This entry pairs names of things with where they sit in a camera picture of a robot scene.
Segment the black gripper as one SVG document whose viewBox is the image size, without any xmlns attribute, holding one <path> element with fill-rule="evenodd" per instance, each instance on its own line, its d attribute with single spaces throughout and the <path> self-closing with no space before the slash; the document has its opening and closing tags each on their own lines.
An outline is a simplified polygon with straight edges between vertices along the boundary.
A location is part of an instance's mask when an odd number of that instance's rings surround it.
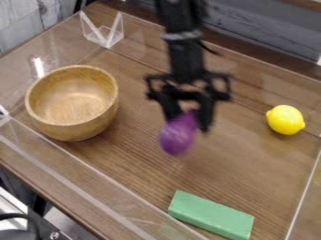
<svg viewBox="0 0 321 240">
<path fill-rule="evenodd" d="M 167 122 L 183 112 L 178 100 L 196 100 L 199 128 L 207 132 L 212 123 L 215 100 L 231 99 L 231 79 L 228 73 L 216 71 L 204 71 L 188 80 L 178 79 L 168 73 L 149 74 L 144 77 L 147 99 L 159 102 Z"/>
</svg>

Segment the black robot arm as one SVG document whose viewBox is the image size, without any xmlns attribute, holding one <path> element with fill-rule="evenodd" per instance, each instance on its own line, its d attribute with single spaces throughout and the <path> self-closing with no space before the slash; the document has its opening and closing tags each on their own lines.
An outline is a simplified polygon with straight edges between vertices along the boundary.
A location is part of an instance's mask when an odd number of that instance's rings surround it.
<svg viewBox="0 0 321 240">
<path fill-rule="evenodd" d="M 153 0 L 153 5 L 164 26 L 161 39 L 168 47 L 169 72 L 144 77 L 145 96 L 159 103 L 167 121 L 183 113 L 180 101 L 195 101 L 198 126 L 207 132 L 215 103 L 231 100 L 231 75 L 208 71 L 204 66 L 203 51 L 215 51 L 202 41 L 199 0 Z"/>
</svg>

